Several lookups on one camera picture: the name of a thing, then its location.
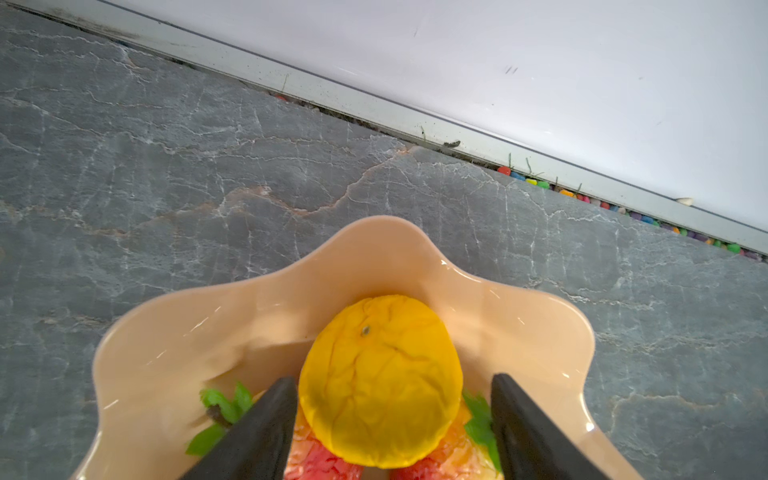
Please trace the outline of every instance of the ceramic bowl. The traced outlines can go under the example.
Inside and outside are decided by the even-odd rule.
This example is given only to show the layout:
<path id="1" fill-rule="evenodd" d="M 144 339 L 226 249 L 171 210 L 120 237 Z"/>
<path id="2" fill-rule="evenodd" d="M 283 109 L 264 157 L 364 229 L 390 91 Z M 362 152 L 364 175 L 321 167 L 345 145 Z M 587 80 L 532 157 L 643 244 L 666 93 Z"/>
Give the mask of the ceramic bowl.
<path id="1" fill-rule="evenodd" d="M 207 420 L 198 392 L 253 392 L 298 378 L 319 331 L 344 307 L 401 293 L 429 305 L 451 334 L 465 387 L 489 398 L 495 372 L 517 380 L 603 472 L 640 478 L 594 424 L 584 380 L 594 334 L 556 296 L 463 272 L 415 225 L 370 217 L 287 268 L 160 296 L 127 313 L 94 359 L 99 426 L 71 478 L 174 480 L 196 459 L 187 443 Z"/>

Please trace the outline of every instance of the orange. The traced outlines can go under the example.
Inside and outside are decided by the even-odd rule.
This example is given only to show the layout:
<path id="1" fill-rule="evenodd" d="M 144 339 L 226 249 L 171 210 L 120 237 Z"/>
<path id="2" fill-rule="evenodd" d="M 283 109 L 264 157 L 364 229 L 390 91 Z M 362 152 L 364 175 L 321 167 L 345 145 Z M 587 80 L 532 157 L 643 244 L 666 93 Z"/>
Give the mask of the orange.
<path id="1" fill-rule="evenodd" d="M 445 325 L 424 303 L 379 296 L 346 307 L 317 336 L 299 379 L 315 436 L 346 462 L 413 465 L 458 413 L 462 370 Z"/>

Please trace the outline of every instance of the green leaf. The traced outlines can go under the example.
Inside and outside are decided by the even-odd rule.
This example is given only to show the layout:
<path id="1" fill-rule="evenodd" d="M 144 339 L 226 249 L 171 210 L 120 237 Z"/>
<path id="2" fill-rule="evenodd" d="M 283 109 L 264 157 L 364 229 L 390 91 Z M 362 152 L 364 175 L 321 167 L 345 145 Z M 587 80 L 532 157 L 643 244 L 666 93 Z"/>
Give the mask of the green leaf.
<path id="1" fill-rule="evenodd" d="M 491 457 L 491 462 L 493 462 L 493 466 L 496 467 L 496 471 L 500 472 L 502 470 L 502 460 L 498 457 L 496 439 L 493 439 L 493 442 L 488 445 L 488 456 Z"/>
<path id="2" fill-rule="evenodd" d="M 235 385 L 235 406 L 240 410 L 240 416 L 242 417 L 245 412 L 253 405 L 253 396 L 250 394 L 245 385 L 238 382 Z"/>
<path id="3" fill-rule="evenodd" d="M 464 403 L 467 404 L 467 408 L 473 417 L 488 420 L 488 422 L 491 421 L 491 406 L 485 401 L 485 397 L 482 394 L 479 393 L 476 397 L 473 397 L 466 390 L 462 394 L 464 396 Z"/>
<path id="4" fill-rule="evenodd" d="M 237 411 L 237 407 L 232 404 L 222 392 L 216 389 L 205 389 L 200 391 L 200 400 L 203 402 L 205 408 L 218 405 L 221 409 L 221 416 L 224 417 L 229 423 L 234 424 L 240 419 L 240 413 Z"/>
<path id="5" fill-rule="evenodd" d="M 226 434 L 227 429 L 214 423 L 194 436 L 192 442 L 187 447 L 187 455 L 198 455 L 201 457 L 207 454 Z"/>
<path id="6" fill-rule="evenodd" d="M 496 470 L 500 472 L 502 470 L 502 462 L 498 456 L 496 437 L 491 428 L 491 406 L 485 401 L 485 397 L 482 394 L 472 396 L 464 391 L 462 395 L 464 403 L 472 414 L 472 419 L 464 424 L 464 430 L 475 444 L 482 445 L 488 449 L 488 457 L 490 457 Z"/>

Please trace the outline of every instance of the red fruit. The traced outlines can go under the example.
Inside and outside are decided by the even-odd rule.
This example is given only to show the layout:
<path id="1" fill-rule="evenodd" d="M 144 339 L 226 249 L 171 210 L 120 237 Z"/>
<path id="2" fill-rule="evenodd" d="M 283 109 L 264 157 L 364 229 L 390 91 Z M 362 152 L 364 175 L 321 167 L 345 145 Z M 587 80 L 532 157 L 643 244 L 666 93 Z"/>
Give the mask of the red fruit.
<path id="1" fill-rule="evenodd" d="M 299 407 L 284 480 L 359 480 L 362 467 L 344 462 L 320 443 Z"/>
<path id="2" fill-rule="evenodd" d="M 502 480 L 486 447 L 476 445 L 464 430 L 472 418 L 462 402 L 456 420 L 437 448 L 407 468 L 392 470 L 389 480 Z"/>

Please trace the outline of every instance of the colorful pebble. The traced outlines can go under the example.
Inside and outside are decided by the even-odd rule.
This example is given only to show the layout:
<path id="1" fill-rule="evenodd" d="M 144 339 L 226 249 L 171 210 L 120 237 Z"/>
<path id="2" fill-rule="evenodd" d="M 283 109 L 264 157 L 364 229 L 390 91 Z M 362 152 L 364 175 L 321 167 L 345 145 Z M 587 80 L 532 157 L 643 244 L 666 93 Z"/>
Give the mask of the colorful pebble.
<path id="1" fill-rule="evenodd" d="M 280 95 L 276 95 L 276 97 L 279 98 L 280 100 L 287 101 L 287 99 L 285 97 L 282 97 Z M 597 198 L 590 198 L 590 197 L 588 197 L 586 195 L 574 194 L 573 192 L 571 192 L 569 190 L 565 190 L 563 187 L 559 187 L 557 185 L 552 186 L 552 185 L 550 185 L 549 182 L 547 182 L 545 180 L 538 180 L 538 181 L 536 181 L 533 178 L 526 178 L 523 175 L 521 175 L 521 174 L 519 174 L 517 172 L 512 171 L 512 169 L 510 167 L 499 167 L 499 168 L 496 169 L 496 171 L 499 172 L 500 174 L 508 175 L 509 177 L 515 178 L 517 180 L 524 180 L 524 181 L 530 183 L 531 185 L 537 185 L 537 186 L 539 186 L 541 188 L 544 188 L 544 189 L 552 189 L 555 192 L 559 192 L 559 193 L 561 193 L 563 195 L 566 195 L 568 197 L 577 198 L 577 199 L 579 199 L 579 200 L 581 200 L 583 202 L 587 202 L 588 204 L 599 205 L 601 208 L 605 208 L 605 209 L 613 211 L 613 212 L 618 212 L 620 215 L 629 215 L 630 217 L 634 218 L 635 220 L 640 220 L 640 221 L 643 221 L 645 223 L 649 223 L 651 225 L 656 225 L 657 227 L 661 227 L 661 228 L 664 228 L 665 230 L 673 231 L 675 233 L 678 233 L 680 235 L 684 235 L 684 236 L 689 237 L 689 238 L 695 238 L 696 240 L 699 240 L 700 242 L 704 242 L 707 245 L 713 245 L 715 247 L 720 247 L 720 248 L 723 248 L 725 250 L 730 251 L 731 253 L 738 253 L 739 255 L 742 255 L 744 257 L 749 257 L 749 258 L 751 258 L 753 260 L 758 260 L 758 261 L 765 260 L 766 262 L 768 262 L 768 256 L 764 257 L 760 253 L 753 252 L 751 250 L 744 250 L 737 243 L 724 243 L 722 240 L 716 240 L 716 239 L 710 238 L 707 235 L 704 235 L 702 233 L 696 233 L 696 232 L 690 231 L 690 230 L 688 230 L 686 228 L 683 228 L 683 227 L 679 227 L 678 228 L 678 227 L 675 227 L 675 226 L 670 225 L 668 223 L 659 224 L 659 222 L 654 220 L 652 217 L 649 217 L 648 215 L 640 214 L 638 212 L 629 212 L 629 211 L 627 211 L 627 209 L 625 207 L 619 207 L 618 205 L 611 205 L 608 202 L 604 202 L 604 201 L 599 200 Z"/>

